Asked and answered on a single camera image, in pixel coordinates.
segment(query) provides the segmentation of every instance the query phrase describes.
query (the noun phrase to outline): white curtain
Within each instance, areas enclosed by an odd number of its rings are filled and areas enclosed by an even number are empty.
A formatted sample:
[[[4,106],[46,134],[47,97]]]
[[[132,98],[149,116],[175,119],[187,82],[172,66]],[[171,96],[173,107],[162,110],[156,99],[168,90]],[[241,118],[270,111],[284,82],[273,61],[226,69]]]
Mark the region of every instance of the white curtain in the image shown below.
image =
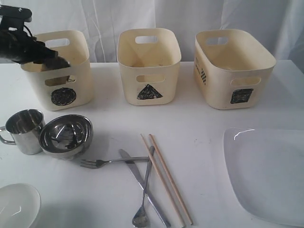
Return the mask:
[[[183,61],[192,61],[195,35],[242,29],[276,59],[291,59],[304,72],[303,0],[2,0],[29,8],[35,34],[77,29],[85,34],[91,62],[115,62],[119,34],[134,28],[167,28]]]

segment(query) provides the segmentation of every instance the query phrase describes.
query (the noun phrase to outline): cup handle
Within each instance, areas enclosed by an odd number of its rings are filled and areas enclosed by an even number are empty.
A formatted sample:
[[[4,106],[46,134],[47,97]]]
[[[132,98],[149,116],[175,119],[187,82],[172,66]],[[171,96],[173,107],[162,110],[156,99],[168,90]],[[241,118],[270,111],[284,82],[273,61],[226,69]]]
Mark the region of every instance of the cup handle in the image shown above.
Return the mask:
[[[6,131],[5,126],[0,127],[0,133]],[[9,141],[2,138],[0,134],[0,141],[7,145],[16,145],[15,141]]]

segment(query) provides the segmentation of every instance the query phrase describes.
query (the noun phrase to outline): fork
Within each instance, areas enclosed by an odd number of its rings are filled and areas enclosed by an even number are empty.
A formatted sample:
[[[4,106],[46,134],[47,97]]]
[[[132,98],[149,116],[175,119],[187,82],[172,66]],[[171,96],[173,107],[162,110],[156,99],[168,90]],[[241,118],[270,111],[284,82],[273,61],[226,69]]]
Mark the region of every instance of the fork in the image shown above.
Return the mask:
[[[115,160],[109,160],[109,161],[104,161],[104,160],[94,160],[94,161],[89,161],[89,160],[82,160],[81,162],[82,167],[90,168],[90,169],[99,169],[103,167],[106,164],[112,163],[112,162],[134,162],[134,161],[144,161],[147,162],[149,161],[149,157],[132,157],[132,158],[121,158],[121,159],[115,159]]]

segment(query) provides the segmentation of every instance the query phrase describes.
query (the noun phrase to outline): black circle symbol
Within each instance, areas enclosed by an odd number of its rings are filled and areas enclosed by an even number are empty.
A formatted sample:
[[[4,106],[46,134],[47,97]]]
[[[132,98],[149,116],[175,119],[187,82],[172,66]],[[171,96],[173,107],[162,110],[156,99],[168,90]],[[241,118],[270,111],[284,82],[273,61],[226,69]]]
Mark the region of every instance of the black circle symbol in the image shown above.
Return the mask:
[[[60,88],[52,92],[51,100],[57,106],[69,105],[76,100],[76,92],[74,89]]]

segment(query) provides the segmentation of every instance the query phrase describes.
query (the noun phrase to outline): white tablecloth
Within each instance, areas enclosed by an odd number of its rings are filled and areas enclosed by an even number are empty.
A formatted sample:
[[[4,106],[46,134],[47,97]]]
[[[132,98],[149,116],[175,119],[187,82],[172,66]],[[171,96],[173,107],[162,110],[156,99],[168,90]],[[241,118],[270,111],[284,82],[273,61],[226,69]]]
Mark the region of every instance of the white tablecloth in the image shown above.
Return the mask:
[[[91,66],[95,99],[50,112],[38,103],[17,64],[1,64],[0,125],[28,108],[41,110],[46,122],[65,114],[81,114],[94,126],[92,145],[83,158],[105,160],[119,158],[120,148],[131,156],[147,155],[140,133],[152,133],[189,207],[194,227],[284,227],[259,220],[240,206],[229,182],[222,136],[229,127],[304,129],[304,75],[291,61],[278,61],[258,105],[225,111],[206,104],[192,76],[192,62],[181,64],[175,99],[160,106],[128,104],[117,63]],[[145,164],[138,165],[144,175]],[[142,197],[123,163],[90,170],[43,153],[24,155],[16,146],[0,143],[0,187],[16,182],[31,184],[41,194],[38,228],[131,228]],[[180,227],[155,171],[149,183],[172,227]],[[146,203],[146,209],[151,227],[163,227],[151,205]]]

